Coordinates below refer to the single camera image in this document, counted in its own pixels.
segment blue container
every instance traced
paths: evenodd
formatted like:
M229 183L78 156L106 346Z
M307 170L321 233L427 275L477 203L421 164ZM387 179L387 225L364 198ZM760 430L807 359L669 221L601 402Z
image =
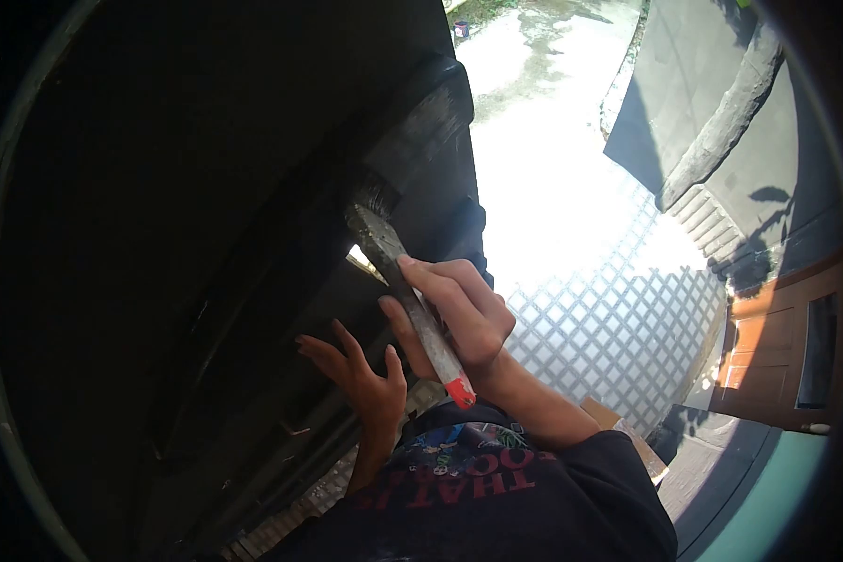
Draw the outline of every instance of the blue container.
M454 21L453 33L456 33L457 37L468 37L468 22L462 20Z

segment black graphic t-shirt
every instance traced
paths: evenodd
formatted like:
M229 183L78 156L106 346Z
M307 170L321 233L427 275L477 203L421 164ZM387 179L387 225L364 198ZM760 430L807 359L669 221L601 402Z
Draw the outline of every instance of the black graphic t-shirt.
M370 486L260 560L675 559L674 527L624 433L540 451L485 404L437 406L412 429Z

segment tool handle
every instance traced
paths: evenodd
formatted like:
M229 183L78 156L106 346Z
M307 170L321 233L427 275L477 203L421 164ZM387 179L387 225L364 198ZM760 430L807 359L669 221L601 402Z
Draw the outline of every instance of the tool handle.
M395 290L394 293L406 310L409 321L419 335L421 347L428 355L430 364L434 367L434 372L437 373L444 388L447 389L447 393L456 400L456 404L461 409L471 408L474 405L471 382L459 362L459 357L456 356L456 352L453 351L440 326L434 320L434 316L422 304L408 283L400 290Z

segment wrist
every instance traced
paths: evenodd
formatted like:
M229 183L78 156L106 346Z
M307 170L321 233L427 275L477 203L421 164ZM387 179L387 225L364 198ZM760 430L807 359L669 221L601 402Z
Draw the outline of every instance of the wrist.
M360 444L371 449L387 449L390 452L396 442L398 422L375 422L362 425Z
M499 406L515 391L519 380L527 373L503 347L489 367L473 374L474 391L483 399Z

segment wooden door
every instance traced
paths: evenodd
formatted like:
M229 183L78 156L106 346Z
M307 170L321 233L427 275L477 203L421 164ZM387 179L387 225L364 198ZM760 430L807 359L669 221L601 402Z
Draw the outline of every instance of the wooden door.
M709 409L797 431L829 423L843 385L843 262L731 304Z

